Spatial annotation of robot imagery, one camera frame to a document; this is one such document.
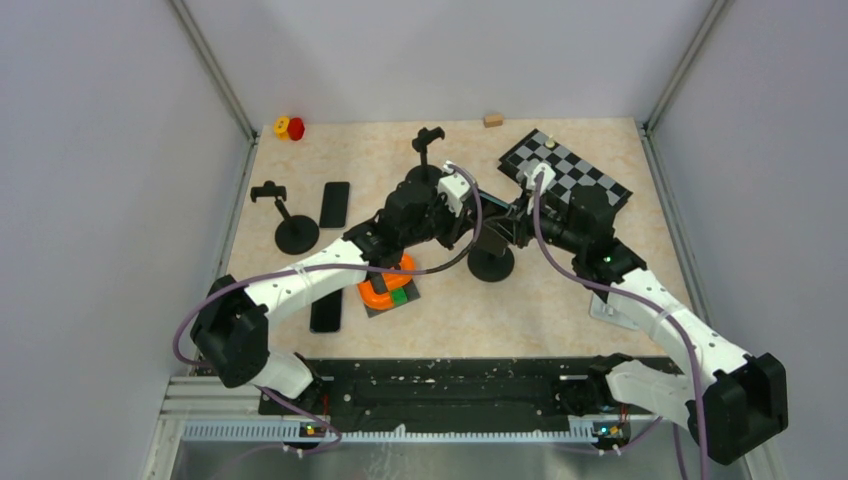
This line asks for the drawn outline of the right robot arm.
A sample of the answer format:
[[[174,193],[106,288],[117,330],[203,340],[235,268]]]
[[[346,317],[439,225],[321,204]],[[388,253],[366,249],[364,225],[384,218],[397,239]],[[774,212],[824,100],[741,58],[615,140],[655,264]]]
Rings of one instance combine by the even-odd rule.
[[[729,465],[788,428],[786,369],[770,353],[755,356],[725,339],[678,301],[617,238],[617,213],[598,186],[578,187],[563,212],[548,211],[544,193],[526,190],[503,222],[517,246],[536,239],[548,260],[554,248],[571,253],[572,268],[555,270],[633,321],[679,370],[611,355],[586,385],[589,404],[600,412],[622,403],[648,410],[685,428],[703,463]]]

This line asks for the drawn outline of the teal edged black phone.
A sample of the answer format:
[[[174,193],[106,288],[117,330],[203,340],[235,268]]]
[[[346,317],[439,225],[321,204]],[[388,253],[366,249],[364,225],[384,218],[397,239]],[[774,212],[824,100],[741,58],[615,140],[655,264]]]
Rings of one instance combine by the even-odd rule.
[[[512,204],[525,202],[522,195],[519,195],[512,201],[506,201],[485,191],[481,192],[481,199],[483,206],[483,227],[481,233],[485,227],[488,227],[500,234],[500,214]]]

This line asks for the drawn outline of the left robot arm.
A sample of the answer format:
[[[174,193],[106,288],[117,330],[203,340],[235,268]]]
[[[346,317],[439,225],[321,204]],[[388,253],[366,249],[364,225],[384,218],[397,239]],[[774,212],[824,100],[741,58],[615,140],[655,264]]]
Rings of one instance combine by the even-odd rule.
[[[297,413],[319,404],[320,386],[305,362],[270,344],[290,315],[371,273],[397,273],[406,249],[436,240],[452,248],[482,227],[477,184],[457,173],[435,186],[403,182],[374,217],[290,266],[243,281],[220,279],[197,313],[190,337],[227,388],[270,388]]]

